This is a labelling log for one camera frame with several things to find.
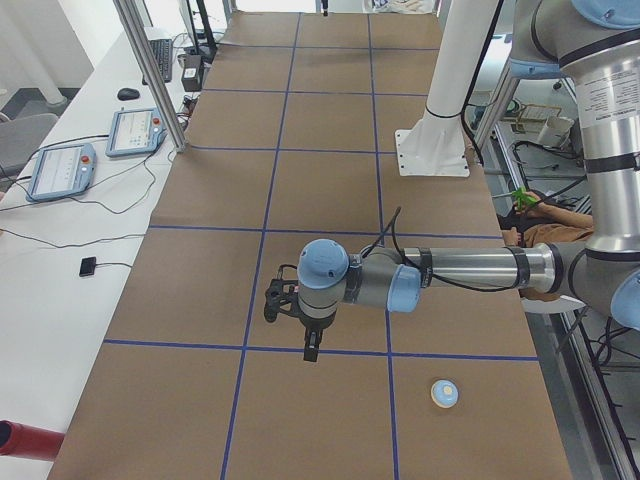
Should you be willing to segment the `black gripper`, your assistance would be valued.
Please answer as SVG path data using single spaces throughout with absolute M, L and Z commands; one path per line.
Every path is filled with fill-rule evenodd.
M 312 319 L 305 321 L 304 326 L 305 344 L 303 359 L 308 362 L 316 362 L 323 332 L 328 327 L 328 323 L 325 320 Z

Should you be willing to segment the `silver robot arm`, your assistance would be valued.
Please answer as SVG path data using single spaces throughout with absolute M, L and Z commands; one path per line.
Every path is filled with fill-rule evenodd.
M 410 312 L 423 288 L 533 288 L 571 296 L 621 325 L 639 325 L 639 5 L 635 1 L 520 1 L 510 71 L 569 77 L 575 86 L 593 235 L 532 248 L 370 246 L 348 254 L 332 240 L 307 244 L 293 312 L 316 359 L 340 303 Z

